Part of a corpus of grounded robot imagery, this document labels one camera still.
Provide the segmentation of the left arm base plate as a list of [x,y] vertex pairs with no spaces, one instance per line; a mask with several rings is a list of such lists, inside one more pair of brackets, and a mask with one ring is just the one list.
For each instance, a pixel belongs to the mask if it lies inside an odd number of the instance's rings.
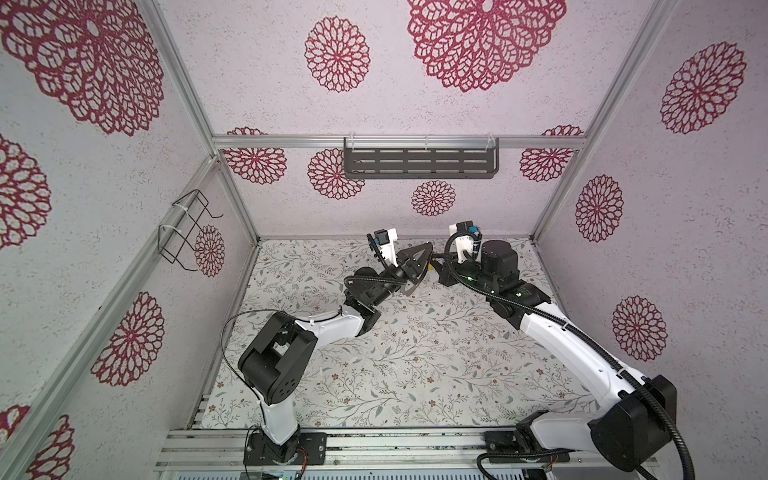
[[325,463],[328,435],[324,432],[297,431],[285,443],[278,445],[262,429],[247,435],[243,463],[256,466],[316,466]]

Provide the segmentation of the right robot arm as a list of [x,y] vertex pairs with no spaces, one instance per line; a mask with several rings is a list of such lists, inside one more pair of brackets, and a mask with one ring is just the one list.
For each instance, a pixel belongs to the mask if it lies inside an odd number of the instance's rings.
[[493,311],[559,360],[599,406],[595,416],[541,411],[520,422],[518,447],[498,459],[553,460],[577,451],[598,453],[613,467],[649,479],[644,463],[668,444],[682,476],[695,478],[690,450],[677,426],[677,389],[662,375],[650,378],[603,348],[571,322],[538,287],[520,279],[517,254],[502,240],[483,242],[473,232],[449,236],[443,271],[484,297]]

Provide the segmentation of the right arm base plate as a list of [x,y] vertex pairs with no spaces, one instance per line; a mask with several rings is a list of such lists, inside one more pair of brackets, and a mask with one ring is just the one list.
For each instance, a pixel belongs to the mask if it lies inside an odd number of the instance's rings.
[[547,449],[531,434],[516,429],[486,431],[483,440],[490,463],[552,463],[570,459],[571,450]]

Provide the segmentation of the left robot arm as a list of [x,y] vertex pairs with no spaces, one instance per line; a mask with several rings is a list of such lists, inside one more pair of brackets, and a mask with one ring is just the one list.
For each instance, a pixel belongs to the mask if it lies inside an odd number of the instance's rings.
[[272,310],[238,359],[238,377],[256,395],[262,413],[262,425],[247,434],[247,466],[314,462],[302,444],[294,391],[315,350],[368,333],[381,317],[381,303],[399,291],[412,293],[425,278],[431,242],[397,251],[380,233],[367,240],[382,271],[365,267],[345,277],[345,300],[334,313],[298,317]]

